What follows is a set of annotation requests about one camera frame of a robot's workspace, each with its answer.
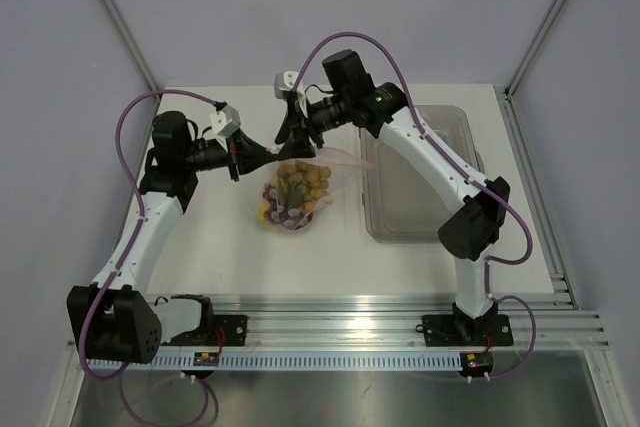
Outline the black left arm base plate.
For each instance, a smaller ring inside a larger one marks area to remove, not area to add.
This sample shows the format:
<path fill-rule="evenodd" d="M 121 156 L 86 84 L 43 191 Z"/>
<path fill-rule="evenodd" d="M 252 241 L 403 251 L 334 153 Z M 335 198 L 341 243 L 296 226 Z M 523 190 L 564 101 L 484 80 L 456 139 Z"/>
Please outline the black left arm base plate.
<path fill-rule="evenodd" d="M 197 328 L 187 330 L 163 343 L 173 347 L 243 347 L 246 343 L 246 315 L 214 314 L 201 321 Z"/>

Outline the yellow banana bunch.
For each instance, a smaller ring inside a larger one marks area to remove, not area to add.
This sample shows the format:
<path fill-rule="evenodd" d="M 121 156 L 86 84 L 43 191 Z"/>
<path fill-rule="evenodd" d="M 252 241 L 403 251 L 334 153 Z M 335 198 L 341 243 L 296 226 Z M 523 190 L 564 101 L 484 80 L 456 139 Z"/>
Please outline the yellow banana bunch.
<path fill-rule="evenodd" d="M 278 214 L 277 210 L 273 207 L 273 205 L 263 199 L 257 208 L 257 213 L 256 213 L 256 222 L 259 225 L 263 225 L 263 224 L 273 224 L 274 220 L 272 218 L 272 214 Z"/>

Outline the red grape bunch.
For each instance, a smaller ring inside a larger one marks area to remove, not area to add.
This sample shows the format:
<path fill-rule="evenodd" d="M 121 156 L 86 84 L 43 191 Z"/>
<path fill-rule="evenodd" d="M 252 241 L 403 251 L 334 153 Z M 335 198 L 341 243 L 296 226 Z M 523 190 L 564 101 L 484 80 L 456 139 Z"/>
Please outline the red grape bunch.
<path fill-rule="evenodd" d="M 285 188 L 267 183 L 262 190 L 263 199 L 269 201 L 278 212 L 272 214 L 273 224 L 264 224 L 268 227 L 297 231 L 306 228 L 314 220 L 314 213 L 306 207 L 299 186 Z"/>

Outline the brown longan bunch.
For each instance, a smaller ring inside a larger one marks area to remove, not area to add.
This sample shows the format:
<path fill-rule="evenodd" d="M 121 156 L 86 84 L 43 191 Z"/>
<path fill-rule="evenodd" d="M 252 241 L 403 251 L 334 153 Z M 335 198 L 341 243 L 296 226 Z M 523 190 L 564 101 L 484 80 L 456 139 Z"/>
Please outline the brown longan bunch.
<path fill-rule="evenodd" d="M 274 186 L 299 186 L 306 207 L 313 212 L 319 206 L 319 202 L 329 195 L 331 176 L 329 166 L 295 160 L 278 166 Z"/>

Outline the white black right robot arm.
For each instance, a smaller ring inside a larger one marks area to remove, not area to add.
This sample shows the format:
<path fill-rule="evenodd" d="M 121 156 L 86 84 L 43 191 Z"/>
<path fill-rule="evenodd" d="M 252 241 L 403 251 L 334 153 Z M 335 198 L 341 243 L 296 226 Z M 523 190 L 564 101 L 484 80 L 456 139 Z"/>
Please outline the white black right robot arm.
<path fill-rule="evenodd" d="M 411 107 L 408 92 L 391 82 L 375 85 L 355 51 L 333 54 L 322 66 L 331 93 L 315 103 L 307 102 L 299 86 L 301 73 L 286 71 L 275 78 L 275 95 L 287 104 L 275 138 L 280 157 L 310 158 L 321 147 L 323 133 L 352 124 L 408 161 L 434 188 L 450 214 L 437 235 L 454 258 L 457 292 L 442 332 L 464 344 L 478 342 L 498 315 L 497 303 L 485 286 L 483 262 L 499 239 L 509 184 L 464 166 Z"/>

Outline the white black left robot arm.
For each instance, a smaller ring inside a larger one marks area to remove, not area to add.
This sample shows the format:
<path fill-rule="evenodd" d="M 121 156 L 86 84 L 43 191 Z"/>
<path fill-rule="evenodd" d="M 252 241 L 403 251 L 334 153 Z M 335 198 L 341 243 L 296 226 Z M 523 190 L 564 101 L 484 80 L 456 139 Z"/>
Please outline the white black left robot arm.
<path fill-rule="evenodd" d="M 88 286 L 75 286 L 67 310 L 80 357 L 148 364 L 163 344 L 203 345 L 225 339 L 212 303 L 201 295 L 178 294 L 152 305 L 145 294 L 169 239 L 194 196 L 198 173 L 226 169 L 232 179 L 276 161 L 272 150 L 246 136 L 236 112 L 213 116 L 216 139 L 194 138 L 192 121 L 168 111 L 152 122 L 152 146 L 138 182 L 138 210 L 111 258 Z"/>

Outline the clear red-dotted zip bag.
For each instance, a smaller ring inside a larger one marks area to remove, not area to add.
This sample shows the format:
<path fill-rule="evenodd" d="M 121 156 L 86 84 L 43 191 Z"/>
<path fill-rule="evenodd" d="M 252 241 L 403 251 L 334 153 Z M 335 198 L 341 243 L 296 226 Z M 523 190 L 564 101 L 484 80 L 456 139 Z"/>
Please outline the clear red-dotted zip bag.
<path fill-rule="evenodd" d="M 275 232 L 308 229 L 321 213 L 375 164 L 348 151 L 324 147 L 313 158 L 279 161 L 269 167 L 256 208 L 259 226 Z"/>

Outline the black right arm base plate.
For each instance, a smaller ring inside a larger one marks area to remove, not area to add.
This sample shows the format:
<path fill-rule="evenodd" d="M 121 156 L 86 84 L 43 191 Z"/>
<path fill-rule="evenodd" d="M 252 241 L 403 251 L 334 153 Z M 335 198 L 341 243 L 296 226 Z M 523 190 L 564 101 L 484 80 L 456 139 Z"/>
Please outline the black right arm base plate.
<path fill-rule="evenodd" d="M 511 347 L 514 338 L 509 318 L 498 314 L 489 321 L 463 324 L 453 314 L 424 315 L 414 331 L 427 347 Z"/>

